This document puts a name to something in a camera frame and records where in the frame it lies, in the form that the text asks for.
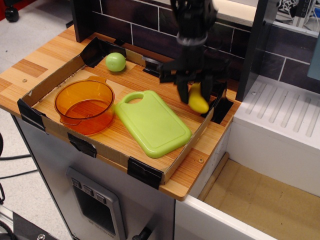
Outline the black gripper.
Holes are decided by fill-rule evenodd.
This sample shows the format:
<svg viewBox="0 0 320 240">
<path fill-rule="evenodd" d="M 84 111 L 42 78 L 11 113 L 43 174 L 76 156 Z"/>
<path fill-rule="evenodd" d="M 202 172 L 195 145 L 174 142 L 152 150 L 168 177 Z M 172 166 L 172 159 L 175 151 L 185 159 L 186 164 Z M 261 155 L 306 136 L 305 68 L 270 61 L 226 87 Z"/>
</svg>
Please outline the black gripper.
<svg viewBox="0 0 320 240">
<path fill-rule="evenodd" d="M 184 46 L 179 57 L 159 65 L 159 79 L 161 83 L 177 85 L 185 104 L 189 103 L 188 83 L 200 83 L 201 95 L 209 101 L 214 82 L 228 74 L 230 65 L 229 59 L 215 57 L 203 45 Z"/>
</svg>

